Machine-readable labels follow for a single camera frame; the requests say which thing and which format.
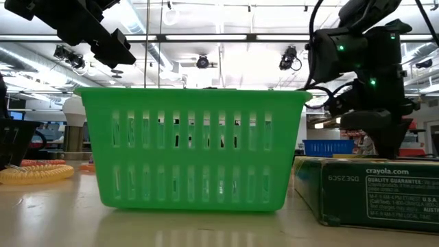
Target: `green plastic basket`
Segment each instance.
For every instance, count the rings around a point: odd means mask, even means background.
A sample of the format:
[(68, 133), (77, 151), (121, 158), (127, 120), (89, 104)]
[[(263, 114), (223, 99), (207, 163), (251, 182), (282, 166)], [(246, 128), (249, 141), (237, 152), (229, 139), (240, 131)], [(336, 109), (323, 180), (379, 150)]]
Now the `green plastic basket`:
[(275, 211), (300, 91), (81, 88), (97, 184), (110, 207)]

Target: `table surface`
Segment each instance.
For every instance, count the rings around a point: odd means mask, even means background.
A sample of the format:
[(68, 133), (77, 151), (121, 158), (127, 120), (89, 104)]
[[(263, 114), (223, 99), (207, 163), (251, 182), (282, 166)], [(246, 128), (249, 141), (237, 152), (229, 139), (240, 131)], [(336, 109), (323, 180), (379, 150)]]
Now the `table surface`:
[(289, 192), (276, 213), (121, 210), (99, 200), (96, 177), (0, 185), (1, 246), (439, 246), (439, 236), (319, 225)]

